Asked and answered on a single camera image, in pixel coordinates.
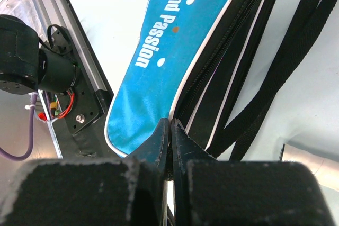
black bracket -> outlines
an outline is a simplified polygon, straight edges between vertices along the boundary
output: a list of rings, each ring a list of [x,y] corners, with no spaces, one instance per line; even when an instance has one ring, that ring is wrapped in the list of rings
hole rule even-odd
[[[69,50],[68,42],[58,30],[52,34],[52,38],[54,51],[63,53]],[[98,119],[102,115],[102,109],[73,42],[72,47],[73,50],[62,57],[70,59],[76,67],[76,80],[72,87],[75,101],[72,110],[65,116],[70,133],[75,134]],[[65,109],[70,101],[69,95],[62,93],[57,97],[61,108]],[[77,116],[82,117],[80,121],[77,121]]]
[[[334,226],[305,166],[219,162],[178,120],[169,124],[161,119],[151,137],[123,160],[30,161],[0,205],[1,225]],[[175,218],[166,200],[170,164]]]

cylindrical motor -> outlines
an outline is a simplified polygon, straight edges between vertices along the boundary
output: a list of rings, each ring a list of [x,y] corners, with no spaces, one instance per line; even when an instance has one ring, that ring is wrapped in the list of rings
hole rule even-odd
[[[38,89],[61,93],[76,78],[76,67],[64,56],[39,49],[36,31],[20,19],[0,15],[0,89],[24,95]]]
[[[62,93],[75,81],[72,62],[48,50],[39,50],[39,89]]]

screw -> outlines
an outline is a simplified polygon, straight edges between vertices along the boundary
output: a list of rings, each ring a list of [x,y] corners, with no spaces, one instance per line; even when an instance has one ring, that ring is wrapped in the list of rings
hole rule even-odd
[[[76,116],[76,121],[79,122],[80,124],[85,122],[85,116],[83,114],[80,114]]]

bag handle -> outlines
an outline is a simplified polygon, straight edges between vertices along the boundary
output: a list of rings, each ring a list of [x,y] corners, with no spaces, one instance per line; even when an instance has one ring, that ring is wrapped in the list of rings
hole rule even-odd
[[[301,0],[261,88],[219,132],[207,152],[217,158],[234,142],[230,160],[241,160],[254,141],[273,99],[319,37],[337,0]]]

metal plate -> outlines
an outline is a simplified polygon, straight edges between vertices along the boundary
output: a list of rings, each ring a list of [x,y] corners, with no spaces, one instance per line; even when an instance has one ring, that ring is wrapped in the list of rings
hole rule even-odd
[[[55,45],[53,50],[58,50],[61,53],[68,51],[68,43],[58,30],[53,33],[52,37],[54,38]],[[102,111],[91,82],[87,77],[86,72],[83,71],[84,67],[77,51],[73,50],[70,54],[63,57],[71,59],[75,62],[77,67],[77,78],[72,87],[72,90],[75,93],[74,105],[72,110],[65,116],[66,124],[70,133],[75,134],[102,115]],[[69,95],[67,93],[59,94],[58,99],[61,108],[63,110],[66,109],[70,102]],[[84,116],[84,122],[80,123],[76,120],[78,115]]]

